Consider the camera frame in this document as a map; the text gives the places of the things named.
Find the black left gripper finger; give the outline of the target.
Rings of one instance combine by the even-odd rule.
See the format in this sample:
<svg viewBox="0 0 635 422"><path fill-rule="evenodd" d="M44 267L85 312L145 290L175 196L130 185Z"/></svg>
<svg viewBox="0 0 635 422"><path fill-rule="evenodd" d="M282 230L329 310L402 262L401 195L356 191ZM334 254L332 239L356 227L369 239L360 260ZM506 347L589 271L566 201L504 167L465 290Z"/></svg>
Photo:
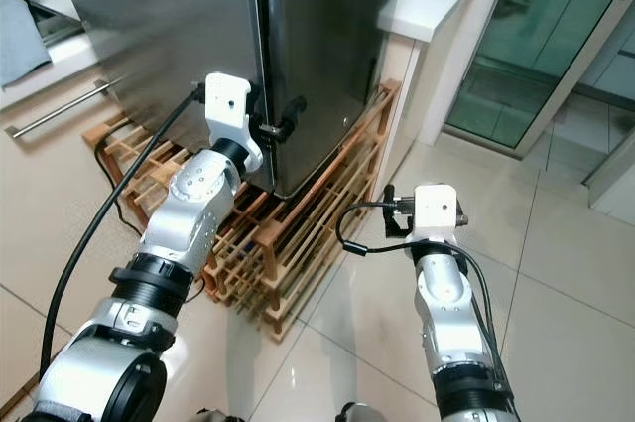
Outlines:
<svg viewBox="0 0 635 422"><path fill-rule="evenodd" d="M278 122L278 141L285 142L298 127L300 114L306 109L306 100L303 96L296 96L287 103Z"/></svg>

